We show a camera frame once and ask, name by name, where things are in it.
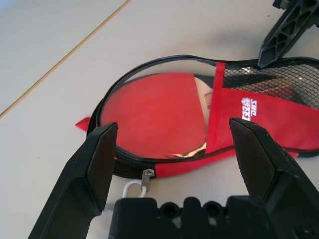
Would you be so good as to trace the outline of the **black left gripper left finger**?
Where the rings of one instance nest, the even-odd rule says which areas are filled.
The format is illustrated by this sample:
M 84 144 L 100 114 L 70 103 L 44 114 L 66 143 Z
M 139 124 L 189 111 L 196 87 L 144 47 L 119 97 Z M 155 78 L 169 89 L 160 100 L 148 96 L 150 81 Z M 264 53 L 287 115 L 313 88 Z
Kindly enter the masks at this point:
M 84 239 L 100 216 L 114 171 L 118 125 L 94 129 L 65 164 L 30 235 L 31 239 Z

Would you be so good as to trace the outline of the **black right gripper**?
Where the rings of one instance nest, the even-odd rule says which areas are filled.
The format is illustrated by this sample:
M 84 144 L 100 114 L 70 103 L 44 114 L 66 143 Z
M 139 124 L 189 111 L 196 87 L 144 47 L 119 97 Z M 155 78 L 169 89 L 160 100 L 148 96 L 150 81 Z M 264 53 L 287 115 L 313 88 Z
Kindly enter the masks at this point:
M 261 69 L 289 52 L 306 30 L 319 25 L 318 0 L 274 0 L 273 7 L 284 13 L 262 43 L 258 58 Z

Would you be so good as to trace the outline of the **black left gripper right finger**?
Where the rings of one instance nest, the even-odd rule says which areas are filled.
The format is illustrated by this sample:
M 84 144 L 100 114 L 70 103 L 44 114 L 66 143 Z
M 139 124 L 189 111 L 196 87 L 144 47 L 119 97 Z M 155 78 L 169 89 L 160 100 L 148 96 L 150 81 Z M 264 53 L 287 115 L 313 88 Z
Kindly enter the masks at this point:
M 295 159 L 261 126 L 231 118 L 238 166 L 251 196 L 260 197 L 281 239 L 319 237 L 319 192 Z

